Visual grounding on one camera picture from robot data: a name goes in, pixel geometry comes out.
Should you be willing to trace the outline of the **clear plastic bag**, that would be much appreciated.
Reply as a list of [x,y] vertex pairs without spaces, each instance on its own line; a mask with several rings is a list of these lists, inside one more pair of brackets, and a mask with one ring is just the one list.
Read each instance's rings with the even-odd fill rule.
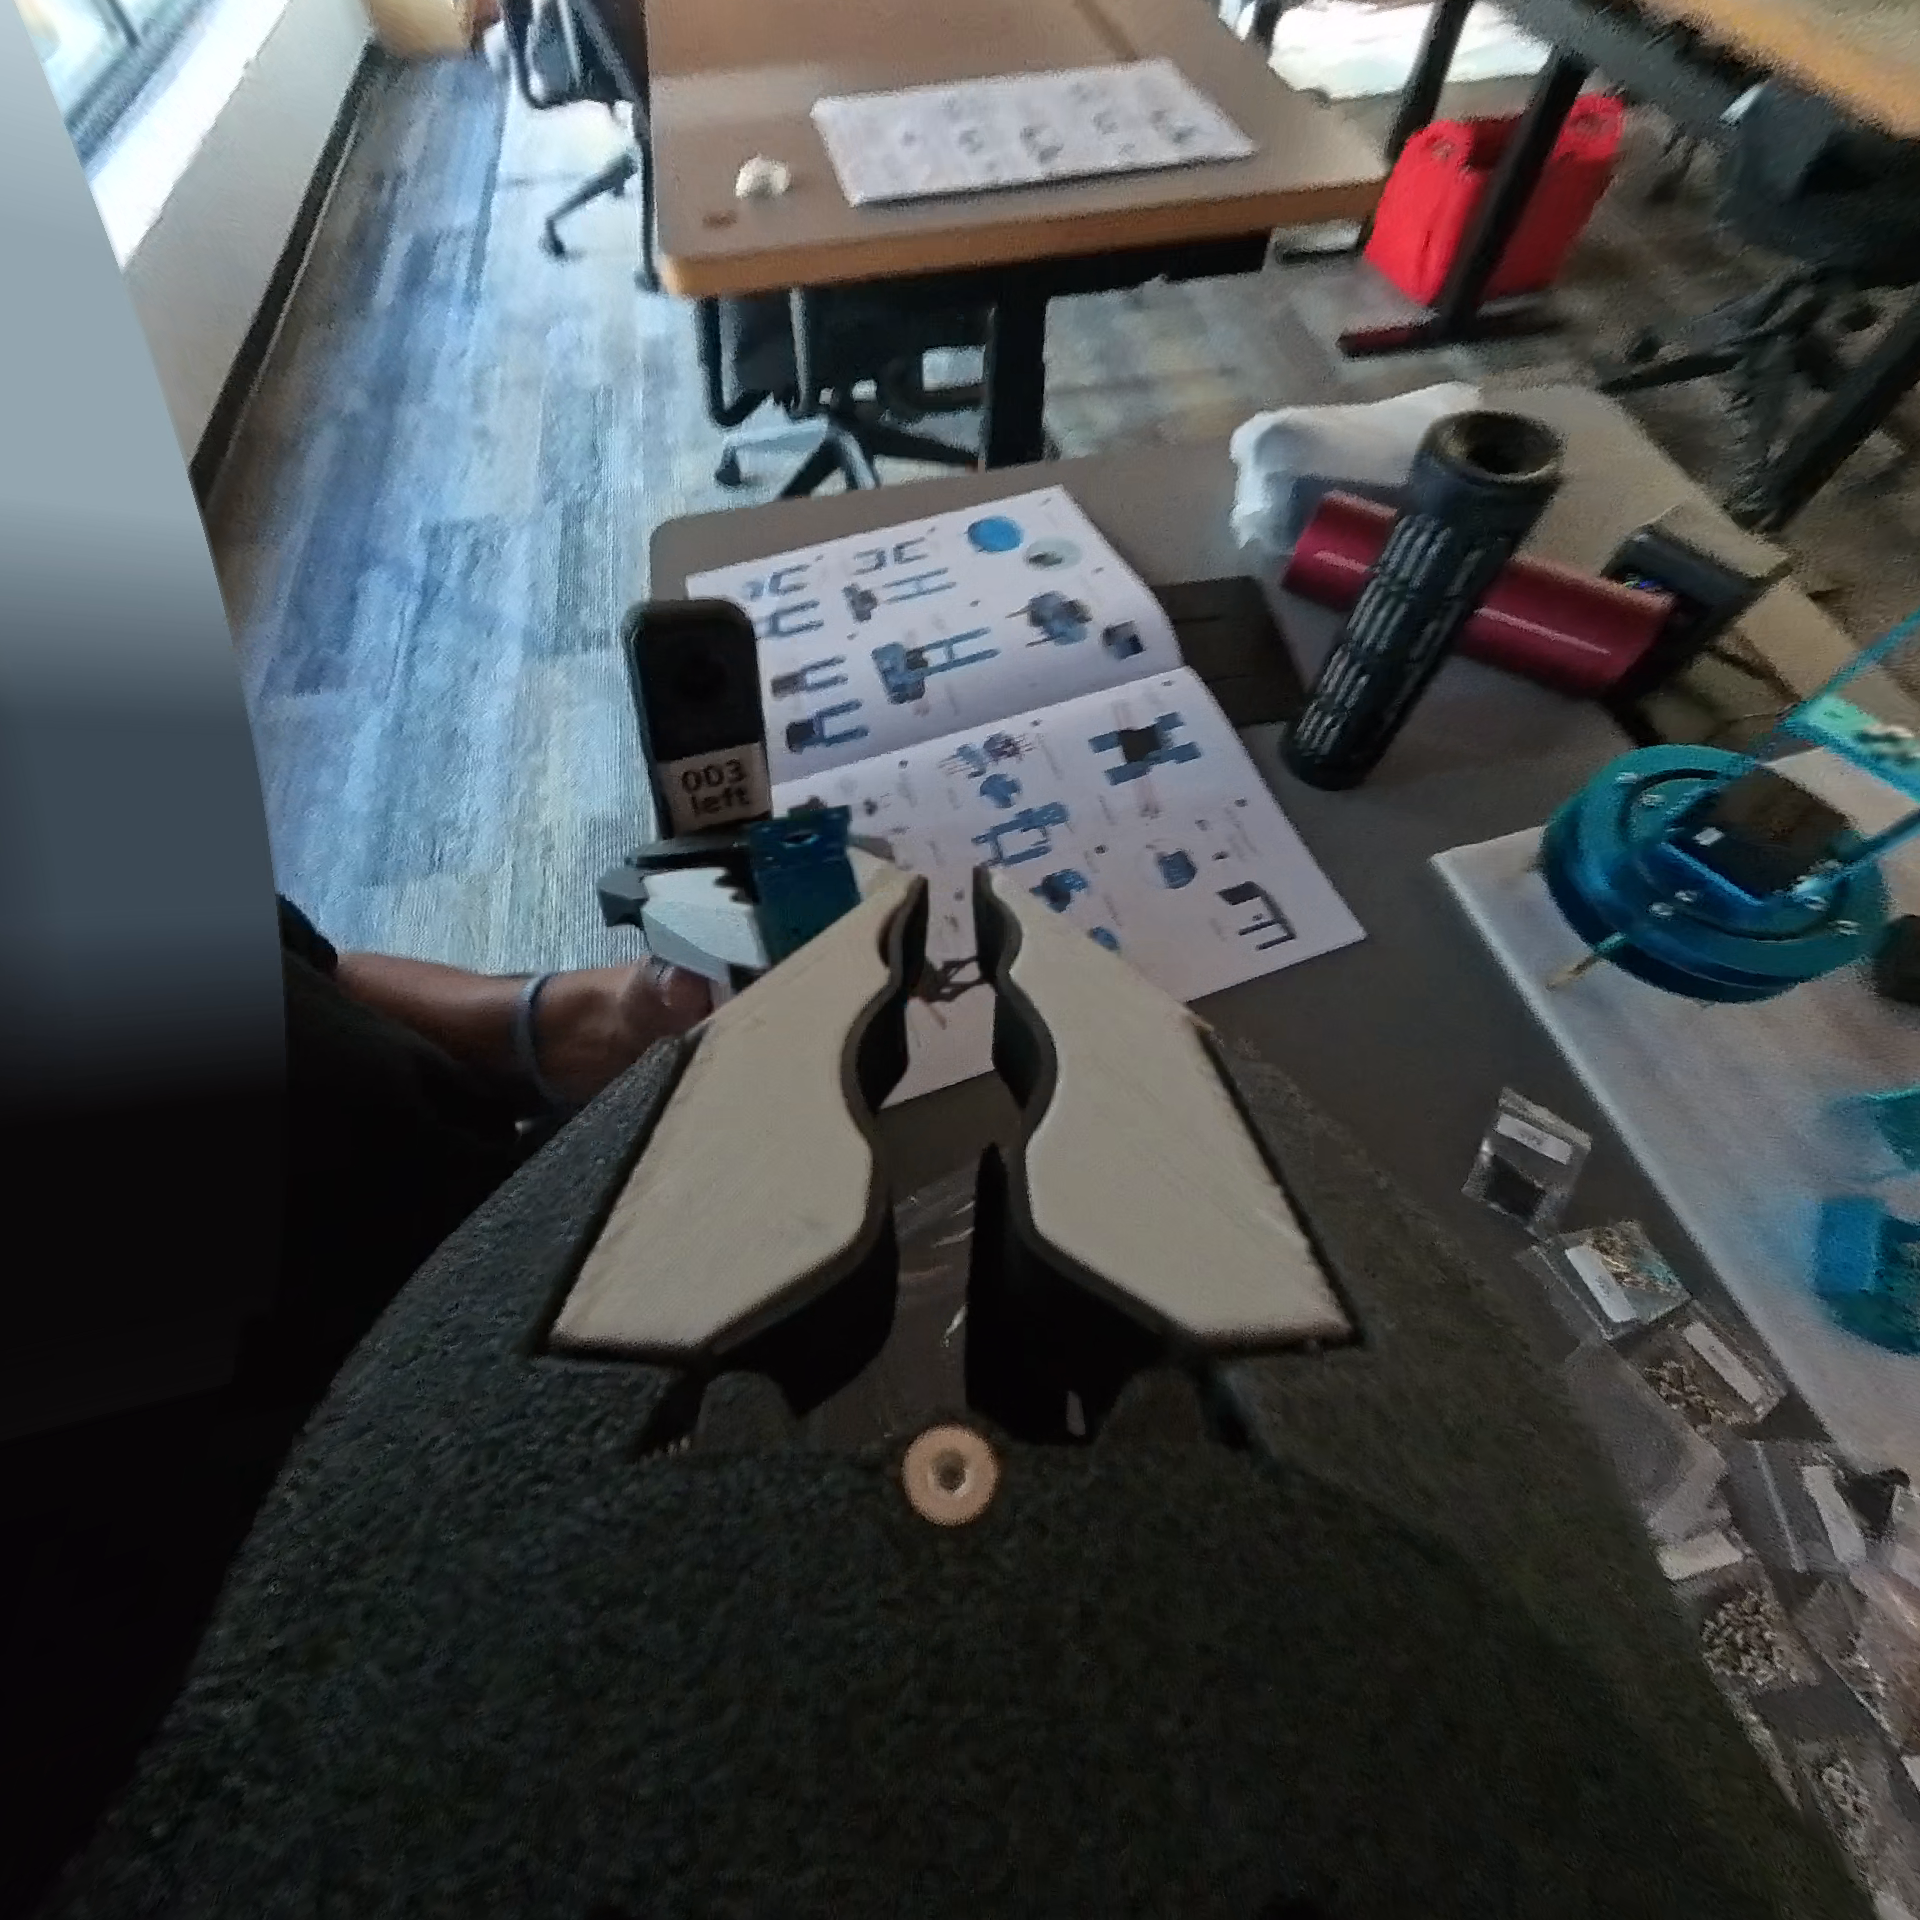
[[957,1359],[967,1325],[967,1285],[972,1273],[979,1160],[910,1183],[894,1200],[897,1317],[894,1327],[916,1351]]

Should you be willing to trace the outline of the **black perforated cylinder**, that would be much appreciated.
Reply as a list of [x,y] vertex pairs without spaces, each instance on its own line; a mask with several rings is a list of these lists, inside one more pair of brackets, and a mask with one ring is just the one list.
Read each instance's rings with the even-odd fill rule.
[[1360,787],[1453,654],[1566,476],[1562,434],[1520,412],[1453,412],[1410,457],[1377,562],[1283,738],[1298,781]]

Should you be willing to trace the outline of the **black case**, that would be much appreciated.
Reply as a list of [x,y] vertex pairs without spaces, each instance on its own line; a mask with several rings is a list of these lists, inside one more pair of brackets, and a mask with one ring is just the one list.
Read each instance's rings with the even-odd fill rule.
[[1665,594],[1670,612],[1640,660],[1613,682],[1613,705],[1624,708],[1679,676],[1785,574],[1790,555],[1748,529],[1726,532],[1708,519],[1686,519],[1679,510],[1640,524],[1619,541],[1599,576]]

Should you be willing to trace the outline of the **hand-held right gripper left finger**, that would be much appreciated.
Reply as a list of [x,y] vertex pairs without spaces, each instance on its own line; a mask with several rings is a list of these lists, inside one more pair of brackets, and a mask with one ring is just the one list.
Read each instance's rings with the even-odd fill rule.
[[882,1351],[897,1252],[877,1114],[906,1077],[924,924],[924,874],[879,867],[849,913],[707,1023],[552,1322],[552,1351]]

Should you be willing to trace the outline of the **white paper sheet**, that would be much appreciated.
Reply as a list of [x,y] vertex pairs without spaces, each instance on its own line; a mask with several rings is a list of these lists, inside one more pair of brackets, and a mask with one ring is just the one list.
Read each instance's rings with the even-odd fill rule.
[[1256,156],[1256,143],[1167,58],[832,95],[811,120],[849,206]]

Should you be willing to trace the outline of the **black office chair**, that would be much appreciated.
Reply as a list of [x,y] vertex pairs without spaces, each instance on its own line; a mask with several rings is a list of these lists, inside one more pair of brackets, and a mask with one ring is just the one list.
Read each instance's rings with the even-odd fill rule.
[[879,487],[879,461],[972,470],[979,452],[917,432],[920,416],[983,408],[983,386],[935,388],[930,351],[985,351],[992,302],[930,288],[867,284],[692,302],[707,408],[735,434],[774,404],[821,438],[780,496],[815,496],[837,473],[849,492]]
[[608,107],[622,116],[625,147],[601,162],[547,219],[538,246],[564,256],[561,224],[584,206],[639,190],[638,288],[660,293],[656,264],[656,156],[651,129],[647,30],[622,26],[610,3],[497,3],[508,66],[526,107],[557,111],[576,103]]

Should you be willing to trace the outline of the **white instruction manual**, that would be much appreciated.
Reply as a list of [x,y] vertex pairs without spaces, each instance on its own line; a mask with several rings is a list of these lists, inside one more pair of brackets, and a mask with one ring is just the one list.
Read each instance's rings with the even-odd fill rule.
[[927,879],[893,1103],[989,1072],[972,867],[1203,997],[1361,939],[1172,621],[1061,487],[697,570],[754,622],[779,812]]

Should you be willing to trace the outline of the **person's left hand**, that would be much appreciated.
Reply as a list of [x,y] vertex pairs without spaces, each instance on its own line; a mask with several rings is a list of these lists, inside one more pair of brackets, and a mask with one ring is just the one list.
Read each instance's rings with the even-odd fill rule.
[[552,1107],[584,1107],[653,1046],[692,1033],[715,998],[701,977],[645,956],[557,974],[538,1004],[538,1056]]

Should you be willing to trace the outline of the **dark flat tray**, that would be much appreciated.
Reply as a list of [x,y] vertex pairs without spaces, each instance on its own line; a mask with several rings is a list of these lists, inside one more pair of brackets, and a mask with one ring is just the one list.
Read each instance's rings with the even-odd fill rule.
[[1234,729],[1288,723],[1303,713],[1308,689],[1283,629],[1256,580],[1157,584],[1184,660],[1210,686]]

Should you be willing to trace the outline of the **dark grey desk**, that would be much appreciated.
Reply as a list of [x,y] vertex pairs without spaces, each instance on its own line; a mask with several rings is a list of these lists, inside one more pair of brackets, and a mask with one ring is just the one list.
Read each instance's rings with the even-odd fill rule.
[[1392,787],[1311,836],[1376,939],[1234,1056],[1361,1346],[1231,1364],[989,1510],[897,1464],[743,1446],[673,1592],[653,1916],[1871,1916],[1717,1693],[1596,1439],[1498,1284],[1422,1211],[1544,1041],[1419,862],[1520,821]]

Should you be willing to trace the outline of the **blue perforated bracket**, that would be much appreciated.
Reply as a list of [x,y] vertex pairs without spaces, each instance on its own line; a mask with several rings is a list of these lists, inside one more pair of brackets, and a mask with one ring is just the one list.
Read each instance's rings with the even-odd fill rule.
[[1916,1220],[1871,1194],[1821,1200],[1813,1289],[1838,1327],[1916,1356]]

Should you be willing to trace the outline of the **white plastic bag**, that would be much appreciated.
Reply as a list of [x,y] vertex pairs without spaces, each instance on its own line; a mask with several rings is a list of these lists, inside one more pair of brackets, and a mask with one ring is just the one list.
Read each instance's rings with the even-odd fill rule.
[[1283,553],[1301,538],[1303,483],[1399,489],[1414,452],[1445,416],[1475,412],[1482,388],[1451,377],[1376,400],[1288,404],[1241,420],[1231,434],[1231,532],[1241,547]]

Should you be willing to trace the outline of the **red cylinder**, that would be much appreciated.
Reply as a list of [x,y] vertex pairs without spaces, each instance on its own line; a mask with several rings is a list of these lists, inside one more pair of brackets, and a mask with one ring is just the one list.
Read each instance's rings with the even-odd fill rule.
[[[1399,506],[1327,489],[1279,570],[1279,588],[1327,609],[1351,609],[1385,553]],[[1458,654],[1570,696],[1624,693],[1682,637],[1682,603],[1557,562],[1512,557],[1460,629]]]

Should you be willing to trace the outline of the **pile of small screw bags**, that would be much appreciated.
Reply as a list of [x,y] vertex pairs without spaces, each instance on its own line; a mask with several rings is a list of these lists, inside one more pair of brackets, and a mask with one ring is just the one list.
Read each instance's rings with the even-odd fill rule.
[[1589,1133],[1504,1091],[1463,1183],[1526,1228],[1613,1464],[1715,1692],[1878,1916],[1916,1916],[1916,1485],[1771,1432],[1790,1400],[1640,1220],[1566,1231]]

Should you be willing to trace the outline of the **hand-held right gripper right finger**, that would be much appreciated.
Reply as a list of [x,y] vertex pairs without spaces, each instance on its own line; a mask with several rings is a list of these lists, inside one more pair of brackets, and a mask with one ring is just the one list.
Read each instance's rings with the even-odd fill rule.
[[972,873],[972,924],[1024,1240],[1179,1356],[1357,1337],[1205,1017],[996,867]]

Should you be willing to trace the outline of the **person's left forearm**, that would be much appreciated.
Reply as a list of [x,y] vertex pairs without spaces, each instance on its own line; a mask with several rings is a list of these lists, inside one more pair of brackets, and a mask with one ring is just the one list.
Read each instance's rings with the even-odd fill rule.
[[355,1004],[403,1025],[493,1097],[511,1100],[518,1115],[533,1115],[541,1103],[511,1060],[511,1011],[518,978],[389,954],[340,954],[332,964],[332,984]]

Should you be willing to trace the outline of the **small blue U bracket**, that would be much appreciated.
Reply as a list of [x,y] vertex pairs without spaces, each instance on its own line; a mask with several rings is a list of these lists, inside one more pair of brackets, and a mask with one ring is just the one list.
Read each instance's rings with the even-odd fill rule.
[[849,818],[849,807],[804,807],[748,826],[748,880],[768,966],[859,906]]

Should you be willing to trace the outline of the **light wooden table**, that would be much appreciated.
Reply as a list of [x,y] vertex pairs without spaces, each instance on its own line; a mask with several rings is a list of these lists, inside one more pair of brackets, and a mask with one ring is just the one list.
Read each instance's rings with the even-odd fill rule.
[[1827,116],[1916,147],[1916,26],[1865,32],[1832,3],[1504,3],[1548,44],[1515,133],[1498,152],[1460,254],[1419,321],[1357,326],[1338,336],[1351,361],[1414,354],[1550,333],[1548,296],[1493,300],[1489,288],[1548,156],[1589,74],[1655,103],[1708,136],[1738,96],[1738,81],[1775,81],[1808,95]]

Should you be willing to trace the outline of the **wooden table with dark frame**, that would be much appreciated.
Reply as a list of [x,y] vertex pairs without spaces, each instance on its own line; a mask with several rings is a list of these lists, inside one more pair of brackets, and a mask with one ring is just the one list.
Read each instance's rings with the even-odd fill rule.
[[[1045,452],[1045,311],[1059,296],[1263,264],[1276,227],[1357,221],[1385,159],[1288,88],[1205,3],[647,3],[660,275],[676,296],[957,278],[992,300],[983,465]],[[854,210],[811,120],[829,95],[1170,58],[1256,156],[1160,175]],[[737,201],[748,156],[791,191]]]

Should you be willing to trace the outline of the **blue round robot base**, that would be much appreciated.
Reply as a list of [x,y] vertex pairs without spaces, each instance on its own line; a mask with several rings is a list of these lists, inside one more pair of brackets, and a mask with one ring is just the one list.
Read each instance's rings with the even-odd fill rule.
[[1871,956],[1886,864],[1916,841],[1916,720],[1894,715],[1916,612],[1867,642],[1755,746],[1637,746],[1541,832],[1536,867],[1583,954],[1693,1001],[1765,1001]]

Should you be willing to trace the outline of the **red bag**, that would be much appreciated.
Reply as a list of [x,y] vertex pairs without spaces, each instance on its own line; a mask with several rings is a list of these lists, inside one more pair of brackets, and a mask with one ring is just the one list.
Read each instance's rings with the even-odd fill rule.
[[[1507,246],[1489,300],[1548,290],[1603,199],[1627,103],[1583,91]],[[1448,116],[1419,129],[1385,181],[1365,260],[1414,302],[1435,308],[1521,115]]]

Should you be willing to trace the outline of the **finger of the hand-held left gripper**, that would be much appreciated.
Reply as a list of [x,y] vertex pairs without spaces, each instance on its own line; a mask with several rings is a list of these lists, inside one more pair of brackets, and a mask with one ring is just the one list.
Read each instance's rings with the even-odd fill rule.
[[645,879],[639,930],[653,956],[732,998],[768,970],[757,902],[735,879]]

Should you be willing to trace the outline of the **person's black clothing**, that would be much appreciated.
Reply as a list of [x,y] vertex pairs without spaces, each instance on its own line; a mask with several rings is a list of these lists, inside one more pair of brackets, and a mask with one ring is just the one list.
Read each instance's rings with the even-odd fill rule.
[[30,1916],[180,1692],[294,1437],[400,1285],[583,1107],[518,1115],[338,984],[278,896],[280,1284],[210,1394],[5,1442],[5,1916]]

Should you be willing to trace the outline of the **white foam sheet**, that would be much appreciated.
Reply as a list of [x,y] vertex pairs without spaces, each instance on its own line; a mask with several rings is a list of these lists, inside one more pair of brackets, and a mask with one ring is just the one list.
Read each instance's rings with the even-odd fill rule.
[[1815,1299],[1827,1200],[1916,1220],[1916,1174],[1881,1160],[1853,1100],[1916,1084],[1916,1016],[1857,974],[1771,1001],[1693,1001],[1581,956],[1532,859],[1541,829],[1435,856],[1599,1114],[1771,1346],[1832,1442],[1916,1476],[1916,1359],[1846,1331]]

